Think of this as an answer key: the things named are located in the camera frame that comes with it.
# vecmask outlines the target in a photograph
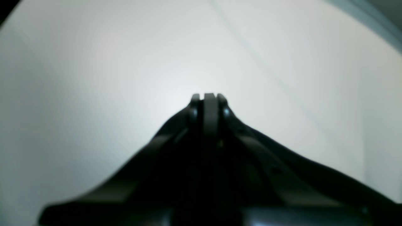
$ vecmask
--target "white backdrop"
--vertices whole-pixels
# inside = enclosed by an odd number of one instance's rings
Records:
[[[0,85],[2,226],[93,188],[205,92],[402,200],[402,56],[327,1],[24,0]]]

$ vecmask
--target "white wall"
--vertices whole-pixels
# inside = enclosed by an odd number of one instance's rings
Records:
[[[319,0],[25,0],[0,30],[0,225],[105,180],[197,92],[400,200],[401,63]]]

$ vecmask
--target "white surface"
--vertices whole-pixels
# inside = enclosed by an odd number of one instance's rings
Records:
[[[25,0],[0,30],[0,225],[93,188],[205,92],[400,201],[401,65],[319,0]]]

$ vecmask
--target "black mount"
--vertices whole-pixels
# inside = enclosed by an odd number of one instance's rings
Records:
[[[194,94],[101,186],[39,224],[393,225],[400,206],[242,123],[225,97]]]

